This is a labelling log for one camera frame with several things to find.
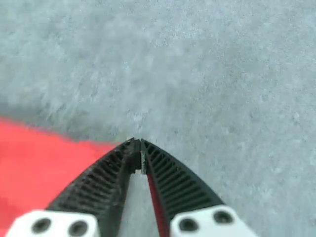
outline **mounting hole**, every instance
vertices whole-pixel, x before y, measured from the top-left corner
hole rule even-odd
[[[32,232],[34,234],[43,233],[49,229],[50,224],[51,220],[48,218],[39,219],[32,225]]]
[[[179,227],[182,231],[191,232],[198,229],[198,224],[194,220],[187,218],[180,221]]]
[[[214,214],[214,220],[217,223],[227,224],[233,222],[233,217],[225,211],[218,211]]]
[[[85,221],[76,221],[69,227],[68,233],[72,237],[83,236],[88,230],[88,225]]]

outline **red surface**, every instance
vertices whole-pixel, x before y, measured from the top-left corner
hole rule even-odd
[[[0,237],[17,216],[45,208],[113,148],[111,144],[73,142],[0,119]]]
[[[165,218],[163,216],[162,206],[159,202],[159,196],[158,196],[158,193],[155,189],[153,177],[150,174],[148,174],[147,179],[148,179],[150,193],[151,193],[152,201],[153,201],[153,205],[154,205],[154,211],[155,211],[159,236],[160,237],[168,237],[169,236],[169,226],[166,224],[167,220],[165,220]]]

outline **floor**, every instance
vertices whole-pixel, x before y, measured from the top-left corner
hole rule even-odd
[[[146,138],[260,236],[316,235],[316,3],[3,0],[0,115]],[[157,237],[146,178],[122,237]]]

